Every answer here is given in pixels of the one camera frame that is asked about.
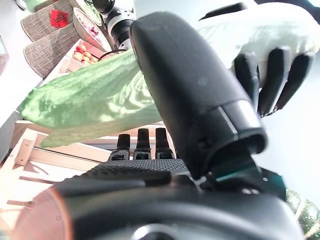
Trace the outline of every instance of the bowl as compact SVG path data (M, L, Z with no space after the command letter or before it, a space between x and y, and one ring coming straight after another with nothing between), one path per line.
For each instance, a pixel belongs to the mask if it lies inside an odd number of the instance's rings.
M87 0L69 0L73 8L78 8L84 11L84 13L87 14L88 17L92 21L94 21L96 25L98 25L99 27L102 26L102 18L100 16L100 13L97 9L95 9L93 4L90 4L86 1Z
M95 46L101 51L111 51L111 47L106 37L94 21L92 21L87 14L77 7L73 8L73 24L82 40L88 42L92 46Z

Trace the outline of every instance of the wooden crate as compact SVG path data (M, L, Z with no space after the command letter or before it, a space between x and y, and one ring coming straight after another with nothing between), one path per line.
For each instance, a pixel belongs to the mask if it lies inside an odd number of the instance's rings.
M156 150L156 128L162 123L147 125L150 147ZM69 146L40 148L40 143L51 132L29 121L15 124L9 157L0 168L0 225L10 231L15 227L21 209L36 195L57 182L81 175L102 162L106 162L111 151L87 144L115 145L119 134L130 134L131 143L137 143L138 128L119 132L111 136L74 143ZM172 140L167 134L170 148Z

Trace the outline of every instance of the black plastic casing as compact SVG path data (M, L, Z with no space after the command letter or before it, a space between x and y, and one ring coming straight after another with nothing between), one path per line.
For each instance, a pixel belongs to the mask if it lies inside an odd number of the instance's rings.
M130 40L150 94L192 177L241 142L262 152L267 136L240 83L212 47L184 20L156 12L136 20Z
M92 0L92 3L99 13L107 15L114 7L115 0Z

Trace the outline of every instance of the robotic hand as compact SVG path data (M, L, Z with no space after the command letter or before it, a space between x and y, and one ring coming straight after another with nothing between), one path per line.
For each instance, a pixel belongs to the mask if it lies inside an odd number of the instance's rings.
M266 79L260 93L259 68L255 54L243 53L234 60L236 78L261 117L284 108L305 80L314 58L308 53L299 54L292 65L290 59L288 47L279 47L270 52Z

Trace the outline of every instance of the red label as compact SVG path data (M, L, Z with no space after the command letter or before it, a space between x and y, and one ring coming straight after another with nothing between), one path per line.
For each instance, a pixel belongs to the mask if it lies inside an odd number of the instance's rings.
M68 13L52 9L50 22L53 27L63 28L68 25Z

